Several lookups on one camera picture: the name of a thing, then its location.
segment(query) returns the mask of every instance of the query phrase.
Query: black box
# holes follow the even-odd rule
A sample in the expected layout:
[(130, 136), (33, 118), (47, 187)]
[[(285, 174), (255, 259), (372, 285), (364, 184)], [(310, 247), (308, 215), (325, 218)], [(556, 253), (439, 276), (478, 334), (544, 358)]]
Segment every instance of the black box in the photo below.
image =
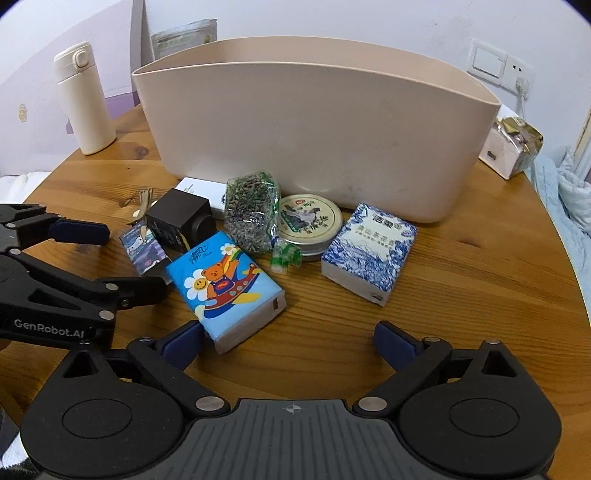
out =
[(209, 200), (169, 190), (146, 213), (148, 227), (163, 247), (186, 253), (217, 232)]

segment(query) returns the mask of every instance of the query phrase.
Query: cable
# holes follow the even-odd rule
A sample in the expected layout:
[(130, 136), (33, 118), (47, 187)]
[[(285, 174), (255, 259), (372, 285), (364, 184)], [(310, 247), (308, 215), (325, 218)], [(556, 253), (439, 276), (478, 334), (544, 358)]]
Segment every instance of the cable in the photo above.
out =
[(530, 91), (530, 83), (523, 77), (517, 77), (515, 88), (521, 103), (521, 116), (523, 117), (523, 120), (527, 122), (527, 119), (525, 118), (525, 96)]

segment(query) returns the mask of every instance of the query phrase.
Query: tin lid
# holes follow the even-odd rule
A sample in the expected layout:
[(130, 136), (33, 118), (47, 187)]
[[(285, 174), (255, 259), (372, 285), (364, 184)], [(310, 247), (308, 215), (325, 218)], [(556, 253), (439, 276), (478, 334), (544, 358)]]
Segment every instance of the tin lid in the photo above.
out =
[(318, 195), (290, 195), (281, 199), (279, 236), (298, 245), (302, 253), (322, 253), (343, 225), (340, 209)]

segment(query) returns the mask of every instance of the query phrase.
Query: blue and white tissue box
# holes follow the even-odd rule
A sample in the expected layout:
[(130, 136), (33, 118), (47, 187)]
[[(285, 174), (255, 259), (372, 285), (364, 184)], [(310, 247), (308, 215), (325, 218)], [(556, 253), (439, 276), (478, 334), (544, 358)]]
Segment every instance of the blue and white tissue box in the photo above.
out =
[(322, 255), (322, 274), (383, 307), (416, 234), (411, 223), (360, 203)]
[(285, 292), (224, 232), (167, 267), (181, 296), (225, 353), (263, 328), (285, 307)]

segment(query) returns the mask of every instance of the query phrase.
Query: logo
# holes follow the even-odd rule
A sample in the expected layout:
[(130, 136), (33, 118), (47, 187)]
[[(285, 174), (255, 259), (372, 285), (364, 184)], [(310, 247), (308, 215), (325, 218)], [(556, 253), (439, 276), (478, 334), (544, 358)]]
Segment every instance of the logo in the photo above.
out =
[(292, 403), (291, 405), (286, 406), (286, 408), (284, 408), (283, 410), (286, 410), (292, 415), (295, 415), (296, 413), (301, 412), (303, 408), (301, 408), (299, 405), (296, 405), (295, 403)]
[(50, 333), (52, 335), (59, 335), (62, 337), (75, 337), (79, 339), (84, 338), (84, 330), (70, 330), (69, 328), (55, 328), (52, 325), (44, 325), (42, 323), (27, 323), (22, 320), (15, 320), (14, 326), (25, 330), (32, 330), (34, 332)]
[(207, 244), (199, 245), (193, 253), (191, 253), (191, 262), (196, 262), (201, 257), (206, 257)]

